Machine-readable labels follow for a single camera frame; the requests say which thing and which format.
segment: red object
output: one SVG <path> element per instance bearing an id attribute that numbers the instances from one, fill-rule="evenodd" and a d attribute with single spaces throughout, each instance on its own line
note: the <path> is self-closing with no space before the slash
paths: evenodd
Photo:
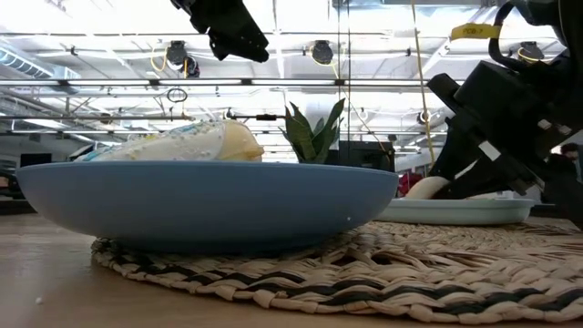
<path id="1" fill-rule="evenodd" d="M 421 181 L 422 178 L 421 174 L 407 172 L 399 178 L 399 193 L 403 196 L 406 195 L 415 183 Z"/>

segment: white object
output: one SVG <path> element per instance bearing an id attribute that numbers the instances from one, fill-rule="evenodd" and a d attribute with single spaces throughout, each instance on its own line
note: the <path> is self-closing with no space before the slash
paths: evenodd
<path id="1" fill-rule="evenodd" d="M 528 218 L 532 200 L 393 200 L 376 220 L 438 225 L 497 225 Z"/>
<path id="2" fill-rule="evenodd" d="M 77 161 L 104 160 L 258 160 L 261 147 L 251 131 L 234 120 L 201 122 L 96 149 Z"/>
<path id="3" fill-rule="evenodd" d="M 430 200 L 441 188 L 447 186 L 449 180 L 442 177 L 421 179 L 407 192 L 409 200 Z"/>

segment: yellow tag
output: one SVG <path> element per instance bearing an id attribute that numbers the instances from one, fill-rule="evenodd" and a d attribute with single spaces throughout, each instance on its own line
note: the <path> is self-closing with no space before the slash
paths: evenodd
<path id="1" fill-rule="evenodd" d="M 452 30 L 451 40 L 454 41 L 460 38 L 477 38 L 477 39 L 499 38 L 500 30 L 501 30 L 500 26 L 469 23 L 454 28 Z"/>

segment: bowl rim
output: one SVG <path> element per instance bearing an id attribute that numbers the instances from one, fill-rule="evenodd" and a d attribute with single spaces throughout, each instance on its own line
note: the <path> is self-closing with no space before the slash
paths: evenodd
<path id="1" fill-rule="evenodd" d="M 171 166 L 171 167 L 210 167 L 222 166 L 226 168 L 243 167 L 243 168 L 273 168 L 273 169 L 325 169 L 343 172 L 362 172 L 376 174 L 385 177 L 398 177 L 396 173 L 380 169 L 367 169 L 359 167 L 347 167 L 338 165 L 323 164 L 302 164 L 302 163 L 267 163 L 267 162 L 250 162 L 235 160 L 110 160 L 110 161 L 87 161 L 87 162 L 55 162 L 47 164 L 38 164 L 23 167 L 16 170 L 16 176 L 21 172 L 28 172 L 39 169 L 62 169 L 68 167 L 143 167 L 143 166 Z"/>

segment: white plate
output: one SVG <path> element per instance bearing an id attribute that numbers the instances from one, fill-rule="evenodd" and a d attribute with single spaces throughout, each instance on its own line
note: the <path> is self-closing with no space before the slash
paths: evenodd
<path id="1" fill-rule="evenodd" d="M 532 200 L 407 200 L 398 199 L 376 220 L 439 225 L 495 225 L 528 218 Z"/>

